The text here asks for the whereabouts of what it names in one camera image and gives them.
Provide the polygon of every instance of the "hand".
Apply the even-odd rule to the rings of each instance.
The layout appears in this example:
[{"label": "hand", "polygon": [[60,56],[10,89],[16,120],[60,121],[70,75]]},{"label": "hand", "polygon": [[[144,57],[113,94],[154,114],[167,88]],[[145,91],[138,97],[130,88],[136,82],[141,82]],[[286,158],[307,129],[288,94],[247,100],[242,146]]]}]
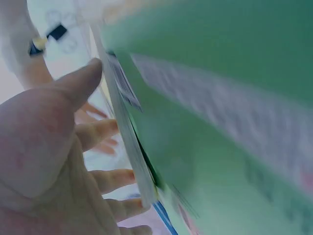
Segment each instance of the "hand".
[{"label": "hand", "polygon": [[[102,118],[108,118],[106,114],[99,111],[98,109],[96,109],[87,102],[80,108],[80,110],[76,112],[75,114],[76,123],[91,123],[97,121],[95,118],[90,116],[88,112],[91,114],[97,114]],[[106,154],[114,155],[115,150],[114,148],[112,148],[112,146],[116,145],[118,145],[118,142],[116,140],[112,138],[107,138],[101,143],[99,143],[94,149]]]},{"label": "hand", "polygon": [[115,134],[115,120],[74,124],[101,79],[97,59],[0,105],[0,234],[151,235],[117,222],[145,212],[140,199],[101,194],[134,183],[131,170],[91,171],[83,151]]}]

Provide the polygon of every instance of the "fingernail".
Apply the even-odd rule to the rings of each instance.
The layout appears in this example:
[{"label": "fingernail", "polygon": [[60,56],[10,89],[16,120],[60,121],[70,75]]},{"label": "fingernail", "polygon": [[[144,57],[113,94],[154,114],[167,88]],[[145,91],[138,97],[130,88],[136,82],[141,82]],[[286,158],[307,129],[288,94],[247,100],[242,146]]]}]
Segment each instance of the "fingernail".
[{"label": "fingernail", "polygon": [[131,171],[131,172],[129,173],[129,178],[130,178],[131,180],[134,180],[134,179],[135,179],[135,175],[134,175],[134,172],[133,172],[133,171]]},{"label": "fingernail", "polygon": [[140,200],[138,200],[138,206],[140,207],[140,208],[143,208],[143,205],[142,205],[142,200],[140,199]]},{"label": "fingernail", "polygon": [[102,64],[102,61],[98,58],[93,58],[88,62],[88,65],[94,65],[94,64],[98,64],[98,63]]},{"label": "fingernail", "polygon": [[111,119],[112,120],[112,125],[111,128],[113,131],[118,131],[118,126],[117,126],[117,122],[115,119]]}]

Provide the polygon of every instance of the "green cover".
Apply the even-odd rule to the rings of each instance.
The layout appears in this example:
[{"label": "green cover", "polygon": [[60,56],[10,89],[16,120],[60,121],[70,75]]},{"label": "green cover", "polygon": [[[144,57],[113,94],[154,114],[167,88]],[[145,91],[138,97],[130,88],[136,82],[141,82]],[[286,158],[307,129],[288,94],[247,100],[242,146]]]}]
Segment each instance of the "green cover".
[{"label": "green cover", "polygon": [[[211,71],[310,110],[312,9],[311,0],[178,1],[143,10],[103,31],[105,48],[115,52],[140,102],[142,112],[127,108],[165,184],[158,185],[162,197],[168,205],[176,196],[201,234],[313,234],[312,194],[304,196],[301,186],[149,87],[130,54]],[[183,231],[184,225],[173,224]]]}]

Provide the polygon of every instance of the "skin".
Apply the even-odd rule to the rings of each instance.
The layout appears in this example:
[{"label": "skin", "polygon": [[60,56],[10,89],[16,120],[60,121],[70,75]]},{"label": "skin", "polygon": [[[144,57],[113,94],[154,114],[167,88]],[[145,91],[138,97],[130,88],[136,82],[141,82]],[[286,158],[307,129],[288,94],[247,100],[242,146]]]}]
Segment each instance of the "skin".
[{"label": "skin", "polygon": [[[36,28],[29,17],[26,0],[0,0],[0,45],[3,43],[3,40],[5,41],[5,38],[10,35],[9,32],[16,30],[16,24],[18,24],[21,19],[27,21],[27,25],[32,29],[30,31],[36,32]],[[14,73],[25,90],[53,82],[54,80],[42,55],[33,57],[31,63],[26,63],[20,70],[15,70]],[[97,114],[101,118],[108,118],[105,113],[86,102],[75,113],[76,122],[89,123],[96,121],[96,119],[89,114]],[[114,156],[114,146],[117,144],[117,141],[114,139],[106,139],[102,143],[99,143],[95,147],[95,150],[106,153],[107,156]]]},{"label": "skin", "polygon": [[0,234],[151,235],[117,222],[145,212],[140,199],[102,194],[135,182],[131,170],[88,172],[83,152],[117,133],[115,120],[74,123],[101,80],[101,61],[0,105]]}]

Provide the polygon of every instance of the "blue stripe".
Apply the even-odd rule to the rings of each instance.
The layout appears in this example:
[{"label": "blue stripe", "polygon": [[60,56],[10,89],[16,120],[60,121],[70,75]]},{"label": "blue stripe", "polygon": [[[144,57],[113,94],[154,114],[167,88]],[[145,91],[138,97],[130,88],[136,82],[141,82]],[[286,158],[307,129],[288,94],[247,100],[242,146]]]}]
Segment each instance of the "blue stripe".
[{"label": "blue stripe", "polygon": [[176,232],[175,228],[173,227],[170,218],[168,217],[168,214],[164,208],[164,206],[160,203],[154,203],[153,204],[155,210],[157,211],[158,215],[161,217],[163,223],[165,224],[165,226],[167,227],[167,229],[170,231],[170,233],[172,235],[178,235],[178,233]]}]

